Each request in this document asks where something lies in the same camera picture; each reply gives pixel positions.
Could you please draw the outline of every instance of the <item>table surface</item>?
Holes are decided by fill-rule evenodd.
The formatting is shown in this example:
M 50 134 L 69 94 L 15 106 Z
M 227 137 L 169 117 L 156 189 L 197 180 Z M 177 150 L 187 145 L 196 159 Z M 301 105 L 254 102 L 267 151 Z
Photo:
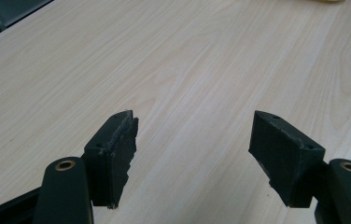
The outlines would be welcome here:
M 315 223 L 247 152 L 255 110 L 351 160 L 351 0 L 55 1 L 0 34 L 0 203 L 140 118 L 119 208 L 96 223 Z

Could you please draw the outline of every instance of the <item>light wood grain surface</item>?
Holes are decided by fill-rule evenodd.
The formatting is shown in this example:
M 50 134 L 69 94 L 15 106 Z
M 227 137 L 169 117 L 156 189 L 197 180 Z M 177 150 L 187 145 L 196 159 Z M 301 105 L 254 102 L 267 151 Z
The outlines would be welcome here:
M 140 118 L 119 208 L 96 223 L 315 223 L 247 152 L 254 110 L 351 160 L 351 0 L 57 0 L 0 34 L 0 203 Z

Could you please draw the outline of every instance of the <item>wooden table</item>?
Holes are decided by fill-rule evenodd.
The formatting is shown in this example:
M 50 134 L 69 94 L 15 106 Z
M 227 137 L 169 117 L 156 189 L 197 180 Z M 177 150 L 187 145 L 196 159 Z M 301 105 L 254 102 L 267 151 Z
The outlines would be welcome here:
M 351 160 L 351 0 L 55 1 L 0 34 L 0 203 L 140 118 L 119 208 L 96 223 L 315 223 L 247 152 L 254 110 Z

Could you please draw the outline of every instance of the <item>wood grain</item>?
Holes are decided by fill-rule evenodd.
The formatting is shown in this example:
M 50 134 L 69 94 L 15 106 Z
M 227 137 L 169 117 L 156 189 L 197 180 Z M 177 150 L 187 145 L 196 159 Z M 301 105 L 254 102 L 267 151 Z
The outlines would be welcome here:
M 351 160 L 351 0 L 55 1 L 0 34 L 0 203 L 132 109 L 137 153 L 96 223 L 315 223 L 247 153 L 254 110 Z

